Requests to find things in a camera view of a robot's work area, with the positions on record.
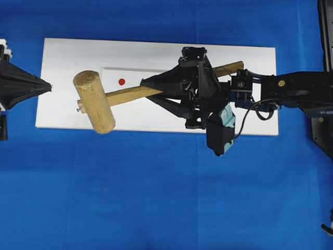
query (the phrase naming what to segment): teal component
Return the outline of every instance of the teal component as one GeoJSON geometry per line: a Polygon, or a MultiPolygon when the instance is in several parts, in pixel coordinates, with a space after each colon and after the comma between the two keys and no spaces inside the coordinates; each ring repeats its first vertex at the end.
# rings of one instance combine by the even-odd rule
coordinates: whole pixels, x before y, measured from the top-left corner
{"type": "MultiPolygon", "coordinates": [[[[223,126],[230,127],[230,128],[235,127],[236,118],[233,113],[233,110],[231,109],[230,104],[225,106],[224,110],[221,113],[221,119],[222,119],[223,126]]],[[[231,143],[226,143],[224,145],[224,153],[227,152],[227,150],[229,150],[233,144],[234,144],[234,140],[232,140],[231,143]]]]}

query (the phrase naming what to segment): red dot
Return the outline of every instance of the red dot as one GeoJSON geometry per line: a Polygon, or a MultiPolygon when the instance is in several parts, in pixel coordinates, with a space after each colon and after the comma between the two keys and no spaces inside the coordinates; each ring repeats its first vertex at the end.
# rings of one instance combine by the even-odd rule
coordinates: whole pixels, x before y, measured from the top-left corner
{"type": "Polygon", "coordinates": [[[119,82],[119,85],[124,85],[125,84],[125,79],[120,78],[118,82],[119,82]]]}

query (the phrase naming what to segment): black mount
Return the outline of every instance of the black mount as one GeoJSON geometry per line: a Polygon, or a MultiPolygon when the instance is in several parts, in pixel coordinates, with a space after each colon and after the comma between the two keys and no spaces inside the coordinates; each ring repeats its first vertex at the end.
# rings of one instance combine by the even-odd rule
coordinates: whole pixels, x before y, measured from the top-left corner
{"type": "Polygon", "coordinates": [[[184,47],[176,67],[143,79],[140,85],[163,91],[148,99],[185,118],[187,129],[206,129],[208,146],[221,155],[221,145],[235,136],[235,128],[226,129],[215,120],[230,101],[230,84],[218,81],[206,53],[204,47],[184,47]],[[222,130],[231,132],[227,135],[222,130]]]}

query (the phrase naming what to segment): screw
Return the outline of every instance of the screw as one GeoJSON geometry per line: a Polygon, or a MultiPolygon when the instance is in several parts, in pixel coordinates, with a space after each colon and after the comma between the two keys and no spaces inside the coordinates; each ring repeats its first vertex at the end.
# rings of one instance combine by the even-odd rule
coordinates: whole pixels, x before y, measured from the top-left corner
{"type": "Polygon", "coordinates": [[[239,88],[242,88],[242,87],[245,86],[245,84],[244,84],[244,82],[238,82],[237,86],[238,86],[239,88]]]}
{"type": "Polygon", "coordinates": [[[286,82],[284,80],[281,80],[278,82],[278,84],[280,87],[283,87],[284,85],[286,85],[286,82]]]}

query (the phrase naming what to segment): wire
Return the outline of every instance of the wire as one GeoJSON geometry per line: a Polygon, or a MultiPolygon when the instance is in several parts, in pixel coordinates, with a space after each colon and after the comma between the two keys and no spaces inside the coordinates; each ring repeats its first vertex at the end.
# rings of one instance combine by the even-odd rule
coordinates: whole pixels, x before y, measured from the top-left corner
{"type": "Polygon", "coordinates": [[[243,128],[244,128],[244,124],[245,124],[245,120],[246,120],[246,117],[248,116],[249,112],[251,109],[253,109],[256,105],[260,104],[260,103],[266,103],[266,102],[272,102],[272,101],[279,101],[280,99],[266,99],[266,100],[261,100],[261,101],[258,101],[258,102],[255,102],[252,104],[251,107],[248,108],[248,110],[246,111],[244,117],[243,117],[243,122],[241,123],[241,127],[240,127],[240,130],[239,130],[239,133],[235,136],[235,139],[238,138],[242,131],[243,131],[243,128]]]}
{"type": "Polygon", "coordinates": [[[256,115],[258,116],[258,118],[259,118],[260,120],[262,120],[262,121],[267,121],[267,120],[269,120],[269,119],[272,118],[272,116],[273,116],[273,114],[274,114],[274,111],[270,111],[270,113],[268,114],[267,117],[263,117],[263,116],[259,113],[259,111],[258,111],[257,108],[255,108],[255,113],[256,113],[256,115]]]}
{"type": "MultiPolygon", "coordinates": [[[[275,101],[287,101],[287,100],[286,99],[271,98],[271,99],[265,99],[265,100],[261,100],[261,101],[253,103],[253,105],[251,107],[249,107],[248,110],[246,111],[246,113],[243,117],[243,122],[241,123],[239,133],[235,136],[235,139],[238,138],[241,135],[241,133],[243,131],[243,128],[244,128],[245,119],[248,116],[251,109],[253,109],[257,104],[266,103],[266,102],[275,102],[275,101]]],[[[333,106],[333,103],[330,103],[330,102],[306,101],[306,100],[291,100],[291,101],[296,102],[296,103],[312,103],[312,104],[317,103],[317,104],[325,104],[325,105],[332,105],[333,106]]]]}
{"type": "Polygon", "coordinates": [[[227,70],[226,68],[224,68],[223,66],[219,66],[217,67],[216,69],[214,69],[214,72],[216,73],[216,71],[219,69],[219,68],[222,68],[225,72],[228,73],[228,75],[231,77],[231,72],[229,70],[227,70]]]}

